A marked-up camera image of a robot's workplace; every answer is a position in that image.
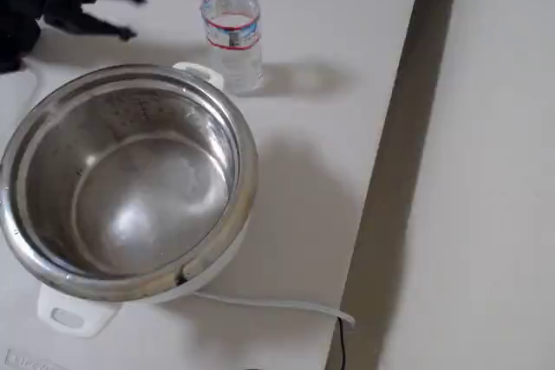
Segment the plastic water bottle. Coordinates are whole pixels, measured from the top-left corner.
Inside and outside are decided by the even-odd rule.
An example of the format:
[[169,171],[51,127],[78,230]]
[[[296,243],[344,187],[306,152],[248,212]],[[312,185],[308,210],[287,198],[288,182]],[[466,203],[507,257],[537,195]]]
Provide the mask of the plastic water bottle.
[[225,91],[250,92],[262,84],[258,0],[202,0],[200,12],[212,46],[212,67]]

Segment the rice cooker handle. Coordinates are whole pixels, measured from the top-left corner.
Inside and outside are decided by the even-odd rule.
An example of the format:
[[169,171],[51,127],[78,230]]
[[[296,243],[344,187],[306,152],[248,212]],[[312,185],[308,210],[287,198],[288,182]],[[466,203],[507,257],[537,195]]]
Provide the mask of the rice cooker handle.
[[195,64],[194,62],[178,62],[173,65],[173,67],[176,69],[182,69],[191,75],[196,75],[197,77],[211,83],[215,88],[222,91],[224,90],[224,76],[211,68]]
[[60,333],[89,338],[100,333],[120,307],[118,303],[74,298],[43,284],[38,296],[37,313],[41,321]]

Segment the white countertop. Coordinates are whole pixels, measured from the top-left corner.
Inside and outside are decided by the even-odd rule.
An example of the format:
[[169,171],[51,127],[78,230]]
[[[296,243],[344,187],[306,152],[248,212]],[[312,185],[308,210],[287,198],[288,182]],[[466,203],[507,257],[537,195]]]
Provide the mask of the white countertop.
[[[131,23],[140,36],[129,44],[45,30],[29,69],[0,77],[1,146],[30,103],[90,69],[206,62],[199,0],[148,1],[91,8]],[[210,291],[339,305],[413,1],[261,0],[266,87],[235,100],[258,145],[258,199],[244,247]],[[187,298],[126,306],[98,337],[71,339],[36,319],[38,283],[4,243],[0,270],[0,354],[67,370],[322,369],[335,324]]]
[[454,0],[382,369],[555,367],[555,0]]

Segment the floor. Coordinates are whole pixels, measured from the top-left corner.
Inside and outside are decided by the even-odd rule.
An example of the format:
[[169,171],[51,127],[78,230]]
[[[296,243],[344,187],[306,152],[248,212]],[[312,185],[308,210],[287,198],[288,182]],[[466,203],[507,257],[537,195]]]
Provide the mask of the floor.
[[[405,229],[415,191],[453,0],[416,0],[369,185],[342,309],[347,370],[380,368],[402,285]],[[338,333],[326,370],[341,368]]]

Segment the white cord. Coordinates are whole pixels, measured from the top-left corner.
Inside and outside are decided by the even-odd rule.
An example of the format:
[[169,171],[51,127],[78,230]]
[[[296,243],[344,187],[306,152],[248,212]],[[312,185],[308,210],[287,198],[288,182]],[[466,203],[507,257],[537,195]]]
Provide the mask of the white cord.
[[193,295],[196,295],[199,298],[209,299],[211,301],[230,303],[231,305],[241,305],[244,307],[287,308],[319,312],[320,314],[331,315],[345,322],[348,322],[351,327],[355,326],[355,318],[353,318],[351,315],[345,314],[339,309],[333,309],[324,305],[319,305],[317,303],[301,301],[274,301],[272,299],[233,298],[231,296],[207,294],[206,292],[195,292]]

